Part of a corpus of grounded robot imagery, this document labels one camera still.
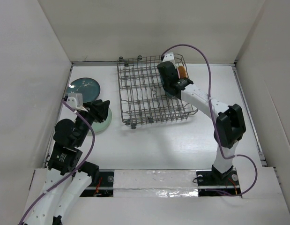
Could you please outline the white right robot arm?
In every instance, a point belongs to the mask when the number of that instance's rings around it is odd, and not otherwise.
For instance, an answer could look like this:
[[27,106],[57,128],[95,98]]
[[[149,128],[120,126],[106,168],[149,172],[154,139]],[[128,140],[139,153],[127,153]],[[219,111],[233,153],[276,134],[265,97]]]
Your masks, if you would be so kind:
[[238,104],[227,105],[212,99],[187,77],[184,69],[175,68],[170,61],[157,65],[163,89],[171,97],[176,97],[211,118],[215,127],[214,139],[218,143],[216,159],[212,165],[211,179],[216,184],[223,184],[233,169],[233,157],[238,142],[246,131],[244,116]]

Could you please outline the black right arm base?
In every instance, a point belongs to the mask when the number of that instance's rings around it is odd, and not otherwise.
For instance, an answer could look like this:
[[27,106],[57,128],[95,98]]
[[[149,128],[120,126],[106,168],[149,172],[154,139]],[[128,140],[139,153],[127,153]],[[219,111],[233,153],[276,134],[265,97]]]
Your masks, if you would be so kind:
[[193,182],[203,187],[238,187],[239,181],[234,181],[232,175],[221,179],[214,175],[211,171],[197,171]]

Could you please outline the teal scalloped plate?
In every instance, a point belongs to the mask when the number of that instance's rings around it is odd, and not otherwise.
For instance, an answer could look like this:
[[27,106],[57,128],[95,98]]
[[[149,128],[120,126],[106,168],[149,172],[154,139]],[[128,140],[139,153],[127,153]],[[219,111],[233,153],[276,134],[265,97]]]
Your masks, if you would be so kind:
[[162,83],[163,89],[164,89],[167,97],[173,98],[174,97],[174,91],[173,91],[173,88],[171,87],[171,85],[169,83],[169,79],[167,78],[166,75],[164,75],[162,73],[160,74],[160,77],[161,77],[161,83]]

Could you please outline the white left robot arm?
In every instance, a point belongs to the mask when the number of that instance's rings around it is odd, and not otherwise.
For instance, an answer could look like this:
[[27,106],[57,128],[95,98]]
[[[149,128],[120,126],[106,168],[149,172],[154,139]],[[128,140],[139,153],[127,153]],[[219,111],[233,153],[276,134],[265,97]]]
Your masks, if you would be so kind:
[[62,103],[76,119],[63,119],[56,124],[46,179],[39,197],[20,219],[21,225],[64,224],[86,187],[101,182],[99,166],[87,159],[96,140],[92,124],[107,119],[110,101],[80,104],[76,97],[66,97]]

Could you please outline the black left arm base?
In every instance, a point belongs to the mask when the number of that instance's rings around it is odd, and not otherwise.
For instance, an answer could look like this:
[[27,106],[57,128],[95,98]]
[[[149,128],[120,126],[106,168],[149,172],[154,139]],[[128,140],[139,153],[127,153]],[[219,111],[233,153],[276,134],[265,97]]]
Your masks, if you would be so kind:
[[114,170],[100,170],[96,184],[88,186],[80,197],[113,197]]

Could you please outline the light green plate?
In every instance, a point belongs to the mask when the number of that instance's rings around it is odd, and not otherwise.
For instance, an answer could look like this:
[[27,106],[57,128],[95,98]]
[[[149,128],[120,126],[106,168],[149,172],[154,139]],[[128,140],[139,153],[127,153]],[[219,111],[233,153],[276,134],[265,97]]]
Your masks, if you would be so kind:
[[108,109],[108,116],[107,116],[106,120],[104,120],[102,123],[93,122],[91,126],[92,126],[92,129],[94,130],[95,134],[99,134],[99,133],[105,131],[109,127],[111,122],[112,122],[112,111],[109,108]]

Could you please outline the woven-pattern orange plate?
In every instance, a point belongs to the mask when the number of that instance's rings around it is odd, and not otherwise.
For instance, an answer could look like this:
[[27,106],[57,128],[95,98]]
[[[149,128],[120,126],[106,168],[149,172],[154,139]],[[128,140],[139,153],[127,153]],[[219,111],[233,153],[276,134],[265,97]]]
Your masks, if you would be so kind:
[[187,71],[184,66],[179,66],[180,79],[187,78]]

